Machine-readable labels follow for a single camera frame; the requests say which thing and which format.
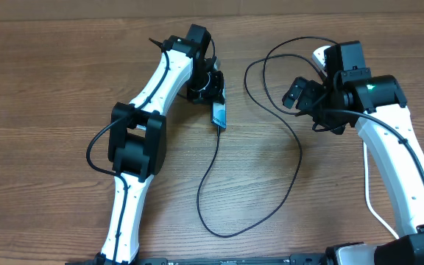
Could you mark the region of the Samsung Galaxy smartphone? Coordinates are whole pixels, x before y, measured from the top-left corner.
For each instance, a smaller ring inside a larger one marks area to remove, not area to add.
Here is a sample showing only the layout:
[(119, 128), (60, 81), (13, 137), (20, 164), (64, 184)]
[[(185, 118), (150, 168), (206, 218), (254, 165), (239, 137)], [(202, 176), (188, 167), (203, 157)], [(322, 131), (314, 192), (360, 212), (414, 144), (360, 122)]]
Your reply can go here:
[(217, 98), (211, 105), (211, 123), (225, 130), (227, 128), (227, 111), (225, 98), (225, 81), (219, 83), (219, 91)]

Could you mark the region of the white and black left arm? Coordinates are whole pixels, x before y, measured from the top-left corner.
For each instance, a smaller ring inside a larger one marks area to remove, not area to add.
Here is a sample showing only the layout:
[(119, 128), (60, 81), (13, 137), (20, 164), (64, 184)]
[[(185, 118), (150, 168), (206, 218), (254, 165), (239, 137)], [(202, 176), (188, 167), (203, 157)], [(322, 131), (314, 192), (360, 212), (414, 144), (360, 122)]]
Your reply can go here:
[(115, 196), (107, 238), (93, 264), (133, 264), (139, 252), (139, 227), (146, 193), (166, 157), (166, 114), (181, 88), (193, 104), (211, 106), (211, 122), (226, 128), (225, 79), (216, 56), (207, 58), (210, 32), (193, 24), (184, 38), (158, 43), (158, 67), (129, 103), (116, 103), (109, 125), (108, 160), (113, 164)]

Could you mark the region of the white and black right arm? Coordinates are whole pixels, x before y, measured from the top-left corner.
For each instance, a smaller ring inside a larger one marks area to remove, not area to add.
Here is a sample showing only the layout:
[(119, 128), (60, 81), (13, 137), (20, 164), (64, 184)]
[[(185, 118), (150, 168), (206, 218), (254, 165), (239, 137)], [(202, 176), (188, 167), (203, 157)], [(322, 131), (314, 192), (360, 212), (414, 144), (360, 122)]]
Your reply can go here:
[(321, 264), (424, 264), (424, 154), (406, 96), (392, 75), (374, 77), (361, 43), (323, 46), (312, 54), (322, 82), (298, 77), (283, 105), (312, 117), (315, 132), (356, 129), (380, 172), (395, 215), (395, 240), (328, 247)]

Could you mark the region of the white power strip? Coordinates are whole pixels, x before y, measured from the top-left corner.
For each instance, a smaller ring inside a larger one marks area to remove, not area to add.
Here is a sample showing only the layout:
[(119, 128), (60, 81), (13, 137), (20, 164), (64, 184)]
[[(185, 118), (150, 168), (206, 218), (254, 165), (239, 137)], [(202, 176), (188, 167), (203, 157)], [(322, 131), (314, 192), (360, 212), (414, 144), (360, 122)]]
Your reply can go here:
[(317, 64), (317, 67), (325, 73), (326, 70), (326, 61), (325, 61), (325, 50), (330, 48), (330, 46), (321, 46), (318, 49), (314, 50), (312, 54), (312, 60)]

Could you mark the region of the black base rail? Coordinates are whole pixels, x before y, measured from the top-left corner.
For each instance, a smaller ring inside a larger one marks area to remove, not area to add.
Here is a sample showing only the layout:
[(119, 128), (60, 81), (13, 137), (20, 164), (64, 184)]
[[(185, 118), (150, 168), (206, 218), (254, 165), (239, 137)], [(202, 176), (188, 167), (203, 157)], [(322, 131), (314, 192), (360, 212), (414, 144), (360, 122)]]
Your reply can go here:
[(261, 258), (191, 258), (168, 260), (167, 258), (138, 258), (121, 265), (334, 265), (331, 258), (324, 253), (300, 253), (289, 257)]

